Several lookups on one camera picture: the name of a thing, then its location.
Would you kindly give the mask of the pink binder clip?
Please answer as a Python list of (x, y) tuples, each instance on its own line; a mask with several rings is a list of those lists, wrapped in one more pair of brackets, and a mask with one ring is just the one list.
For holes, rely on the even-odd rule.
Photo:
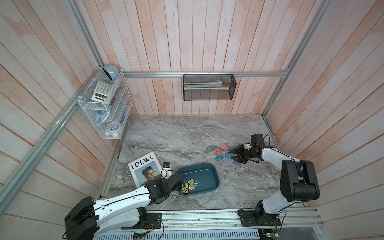
[(216, 150), (216, 151), (214, 152), (214, 154), (215, 154), (216, 156), (221, 155), (222, 153), (223, 153), (223, 150), (222, 150), (222, 149)]
[(228, 142), (225, 142), (223, 144), (220, 145), (220, 148), (223, 150), (223, 151), (227, 151), (229, 149), (229, 146), (228, 146)]

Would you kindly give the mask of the yellow binder clip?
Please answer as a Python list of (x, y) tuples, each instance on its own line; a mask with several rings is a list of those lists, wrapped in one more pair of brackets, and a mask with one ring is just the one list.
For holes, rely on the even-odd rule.
[(183, 188), (182, 188), (182, 194), (183, 194), (183, 195), (186, 195), (186, 194), (189, 193), (189, 191), (190, 191), (189, 184), (188, 184), (188, 183), (185, 183), (184, 186), (183, 186)]
[(201, 183), (196, 182), (194, 179), (191, 179), (188, 181), (188, 190), (190, 191), (194, 191), (196, 187), (200, 187), (200, 186), (201, 186)]

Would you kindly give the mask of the teal storage tray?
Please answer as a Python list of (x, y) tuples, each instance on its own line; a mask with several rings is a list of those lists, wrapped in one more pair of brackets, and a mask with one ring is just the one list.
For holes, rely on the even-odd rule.
[(200, 187), (196, 187), (194, 191), (189, 191), (186, 196), (212, 192), (220, 186), (218, 172), (215, 166), (210, 163), (184, 167), (179, 169), (178, 173), (182, 175), (185, 183), (188, 183), (191, 179), (201, 183)]

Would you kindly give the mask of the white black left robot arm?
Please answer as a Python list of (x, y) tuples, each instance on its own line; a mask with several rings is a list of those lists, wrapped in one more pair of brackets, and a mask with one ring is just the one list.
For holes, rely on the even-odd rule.
[(142, 219), (144, 208), (160, 204), (174, 191), (181, 191), (187, 179), (175, 173), (151, 180), (140, 188), (113, 198), (86, 197), (65, 216), (65, 240), (92, 240), (95, 236), (120, 227), (134, 227)]

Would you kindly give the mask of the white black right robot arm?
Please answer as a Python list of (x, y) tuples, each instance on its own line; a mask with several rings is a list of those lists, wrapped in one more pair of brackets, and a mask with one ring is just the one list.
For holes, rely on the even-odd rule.
[(320, 197), (314, 164), (295, 159), (266, 145), (262, 134), (252, 135), (250, 143), (236, 146), (229, 154), (240, 164), (266, 161), (281, 171), (280, 189), (275, 194), (260, 200), (254, 211), (238, 210), (243, 227), (280, 225), (282, 221), (278, 217), (282, 210)]

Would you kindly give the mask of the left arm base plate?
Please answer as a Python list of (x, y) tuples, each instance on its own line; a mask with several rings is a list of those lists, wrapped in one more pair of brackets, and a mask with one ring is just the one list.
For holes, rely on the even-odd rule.
[(139, 222), (133, 227), (121, 227), (121, 230), (133, 229), (160, 229), (162, 227), (162, 213), (149, 213), (145, 217), (139, 217)]

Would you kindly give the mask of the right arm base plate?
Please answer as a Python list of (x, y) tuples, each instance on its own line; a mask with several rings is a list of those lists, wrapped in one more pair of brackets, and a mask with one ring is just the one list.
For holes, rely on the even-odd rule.
[(281, 221), (279, 215), (271, 215), (265, 213), (263, 210), (246, 211), (238, 210), (238, 216), (240, 217), (243, 227), (255, 227), (255, 226), (280, 226)]

